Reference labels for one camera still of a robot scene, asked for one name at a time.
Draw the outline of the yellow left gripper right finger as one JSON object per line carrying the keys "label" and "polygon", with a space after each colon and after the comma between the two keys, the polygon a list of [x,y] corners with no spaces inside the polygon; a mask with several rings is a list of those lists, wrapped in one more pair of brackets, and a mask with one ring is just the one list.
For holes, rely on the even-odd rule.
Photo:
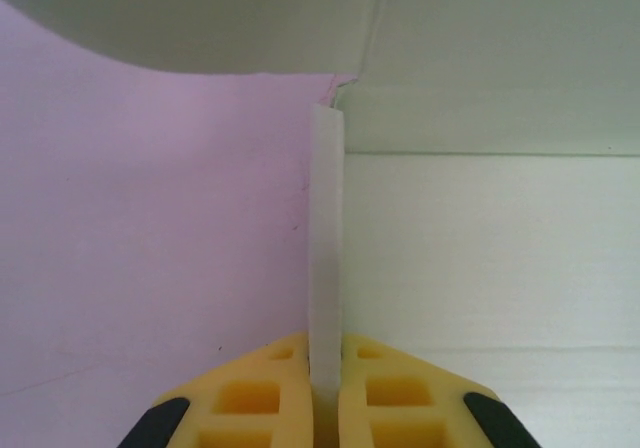
{"label": "yellow left gripper right finger", "polygon": [[488,387],[354,334],[338,420],[340,448],[542,448]]}

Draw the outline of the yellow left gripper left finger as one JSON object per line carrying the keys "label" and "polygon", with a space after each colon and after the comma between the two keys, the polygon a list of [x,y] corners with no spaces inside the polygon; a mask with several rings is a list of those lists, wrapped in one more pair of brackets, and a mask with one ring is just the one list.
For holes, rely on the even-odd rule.
{"label": "yellow left gripper left finger", "polygon": [[179,385],[117,448],[313,448],[307,355],[296,333]]}

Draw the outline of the green paper box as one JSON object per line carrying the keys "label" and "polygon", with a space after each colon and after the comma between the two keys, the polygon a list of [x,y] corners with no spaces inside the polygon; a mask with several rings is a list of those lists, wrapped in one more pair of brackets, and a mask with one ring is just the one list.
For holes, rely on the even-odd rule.
{"label": "green paper box", "polygon": [[344,329],[640,448],[640,0],[0,0],[0,448],[306,329],[315,111]]}

